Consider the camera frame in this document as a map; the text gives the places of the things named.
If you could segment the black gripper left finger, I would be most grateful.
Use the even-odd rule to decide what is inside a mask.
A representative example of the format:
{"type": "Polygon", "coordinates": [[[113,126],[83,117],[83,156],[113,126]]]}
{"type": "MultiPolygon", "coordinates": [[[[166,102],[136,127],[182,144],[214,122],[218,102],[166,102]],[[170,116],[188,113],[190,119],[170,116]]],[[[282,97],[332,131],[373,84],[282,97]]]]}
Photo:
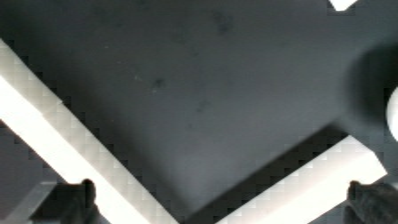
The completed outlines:
{"type": "Polygon", "coordinates": [[[97,224],[95,187],[88,179],[79,184],[56,184],[30,215],[31,224],[97,224]]]}

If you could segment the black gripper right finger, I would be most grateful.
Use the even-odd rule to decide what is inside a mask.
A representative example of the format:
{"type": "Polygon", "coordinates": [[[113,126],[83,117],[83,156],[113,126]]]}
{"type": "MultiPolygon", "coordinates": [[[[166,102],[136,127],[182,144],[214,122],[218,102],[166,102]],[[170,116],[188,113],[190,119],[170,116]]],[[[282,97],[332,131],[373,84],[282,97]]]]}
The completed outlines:
{"type": "Polygon", "coordinates": [[[342,224],[398,224],[398,189],[390,184],[349,182],[342,224]]]}

